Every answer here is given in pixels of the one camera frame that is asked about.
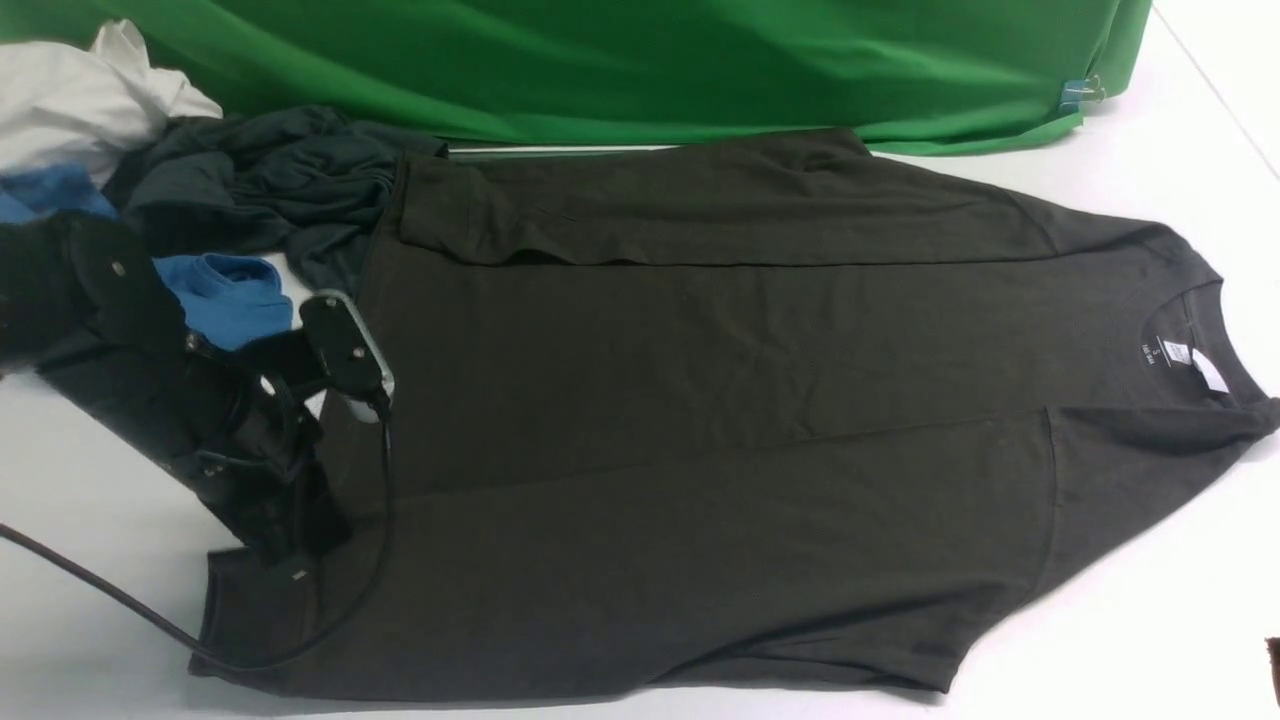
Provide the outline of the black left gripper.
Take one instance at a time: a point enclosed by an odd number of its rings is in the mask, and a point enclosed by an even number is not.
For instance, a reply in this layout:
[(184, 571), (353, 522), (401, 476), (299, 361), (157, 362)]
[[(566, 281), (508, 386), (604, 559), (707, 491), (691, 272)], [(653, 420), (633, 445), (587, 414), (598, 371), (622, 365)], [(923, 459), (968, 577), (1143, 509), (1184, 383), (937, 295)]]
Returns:
[(302, 331), (234, 352), (192, 331), (156, 333), (150, 375), (178, 434), (165, 454), (175, 477), (264, 565), (312, 562), (351, 539), (305, 404), (326, 377)]

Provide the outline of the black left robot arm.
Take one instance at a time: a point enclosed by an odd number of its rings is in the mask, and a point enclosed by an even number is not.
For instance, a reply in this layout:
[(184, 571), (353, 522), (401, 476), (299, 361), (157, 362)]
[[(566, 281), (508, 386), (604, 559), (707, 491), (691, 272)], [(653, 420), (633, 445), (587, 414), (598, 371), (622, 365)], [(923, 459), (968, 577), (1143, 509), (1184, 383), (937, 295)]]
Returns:
[(5, 224), (1, 255), (4, 373), (40, 375), (269, 568), (351, 539), (305, 406), (323, 374), (302, 331), (216, 347), (188, 328), (142, 242), (84, 211)]

